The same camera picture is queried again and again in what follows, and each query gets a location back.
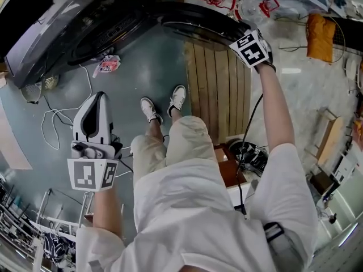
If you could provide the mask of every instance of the washing machine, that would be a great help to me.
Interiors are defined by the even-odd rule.
[[[187,3],[53,0],[7,52],[5,61],[14,84],[22,88],[88,63],[110,48],[122,49],[156,24],[166,35],[216,51],[228,49],[251,28],[251,24]]]

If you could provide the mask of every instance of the wooden slats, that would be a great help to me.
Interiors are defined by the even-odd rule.
[[[242,134],[244,111],[244,64],[237,60],[237,119],[236,134]]]
[[[228,50],[229,64],[229,136],[236,135],[237,122],[237,58]]]
[[[195,64],[194,45],[190,42],[185,43],[185,57],[187,63],[187,75],[188,75],[189,95],[191,98],[192,115],[200,117],[198,79],[197,79],[197,69]]]
[[[246,131],[248,121],[250,120],[250,102],[251,102],[251,69],[244,67],[244,99],[243,99],[243,125],[240,134]]]
[[[208,100],[209,100],[209,135],[214,145],[219,144],[218,140],[218,101],[217,101],[217,75],[214,51],[204,49],[206,77],[208,81]]]
[[[242,134],[248,124],[251,73],[232,51],[185,44],[192,115],[205,122],[214,145]]]
[[[218,96],[218,140],[225,143],[229,132],[228,53],[215,52]]]
[[[206,127],[208,128],[208,132],[210,133],[208,84],[206,80],[204,48],[199,45],[194,45],[194,54],[195,54],[195,62],[196,62],[197,77],[198,77],[200,118],[205,122]]]

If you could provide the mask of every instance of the cardboard sheet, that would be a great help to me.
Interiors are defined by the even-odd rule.
[[[0,150],[8,165],[12,169],[32,170],[25,157],[11,126],[7,120],[5,110],[0,99]]]

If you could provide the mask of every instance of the wooden board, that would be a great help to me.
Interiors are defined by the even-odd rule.
[[[194,55],[194,45],[190,42],[185,43],[185,57],[187,63],[187,77],[189,85],[189,97],[191,98],[192,115],[200,117],[198,78]]]
[[[200,118],[206,124],[208,132],[210,134],[208,84],[207,84],[207,79],[206,79],[204,48],[195,44],[194,45],[194,54],[195,54],[195,62],[196,62],[196,68],[197,68]]]
[[[236,134],[242,134],[244,111],[244,64],[237,60],[237,118]]]
[[[214,52],[189,42],[185,58],[192,115],[203,119],[213,144],[242,134],[250,114],[250,69],[230,50]]]
[[[318,148],[318,152],[316,153],[318,166],[324,166],[334,152],[335,147],[341,138],[343,124],[344,121],[342,117],[329,121],[322,142]]]
[[[250,102],[251,102],[251,69],[244,67],[244,98],[243,98],[243,124],[241,133],[246,131],[248,121],[250,120]]]
[[[214,145],[219,144],[218,140],[218,101],[217,101],[217,74],[216,74],[216,59],[214,51],[205,48],[205,66],[206,77],[208,81],[208,100],[209,100],[209,124],[210,138]]]
[[[226,142],[229,132],[229,69],[228,53],[215,52],[218,97],[218,140]]]
[[[229,136],[236,135],[237,122],[237,58],[228,50],[229,64]]]

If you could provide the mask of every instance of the gray floor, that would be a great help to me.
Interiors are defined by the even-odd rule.
[[[163,133],[168,134],[171,120],[166,115],[170,95],[178,84],[187,86],[183,42],[165,36],[160,27],[155,27],[140,39],[127,47],[121,54],[121,66],[110,74],[99,74],[91,79],[93,93],[104,91],[111,99],[114,134],[120,136],[125,147],[130,146],[132,139],[143,134],[147,120],[140,109],[140,98],[148,96],[159,108],[163,118]],[[92,75],[95,65],[87,67]],[[89,95],[86,73],[76,69],[61,77],[59,86],[47,94],[52,108],[64,109],[78,107]],[[83,192],[71,190],[66,159],[70,156],[69,144],[73,138],[72,130],[62,125],[55,118],[60,136],[60,150],[50,148],[43,140],[40,124],[45,111],[48,110],[44,99],[39,105],[26,103],[20,91],[8,84],[0,89],[0,97],[12,130],[33,171],[15,171],[9,179],[15,184],[17,192],[24,203],[30,202],[31,209],[38,209],[44,192],[48,188],[59,189],[82,201]],[[188,98],[183,107],[184,114],[190,114]],[[76,111],[65,113],[74,117]],[[53,133],[51,114],[44,124],[45,136],[52,145],[56,145]],[[123,156],[129,155],[129,149]],[[124,161],[132,165],[132,158]],[[119,164],[118,174],[127,171]],[[133,184],[132,174],[128,173],[116,180],[118,194],[123,203],[124,230],[127,242],[135,234],[133,223]],[[78,220],[81,206],[55,192],[49,199],[46,215],[55,216],[63,205],[60,218]]]
[[[329,65],[318,59],[306,57],[306,48],[293,52],[279,49],[307,45],[305,26],[295,23],[271,21],[261,31],[272,46],[276,73],[287,100],[303,167],[307,173],[316,171],[316,159],[306,153],[305,149],[316,152],[313,145],[320,145],[323,138],[327,121],[321,119],[318,110],[329,108],[337,116],[342,116],[344,127],[349,126],[356,109],[357,91],[348,92],[356,89],[355,82],[345,76],[343,68],[348,57],[358,59],[359,56],[351,53],[355,52],[354,50],[348,49],[339,59],[343,52],[334,49],[333,57],[336,62]],[[259,75],[255,71],[252,72],[251,88],[252,112],[261,95]],[[328,174],[332,172],[340,153],[345,149],[345,133],[348,132],[343,128],[334,152],[322,166]],[[256,111],[247,139],[259,146],[267,145],[262,106]]]

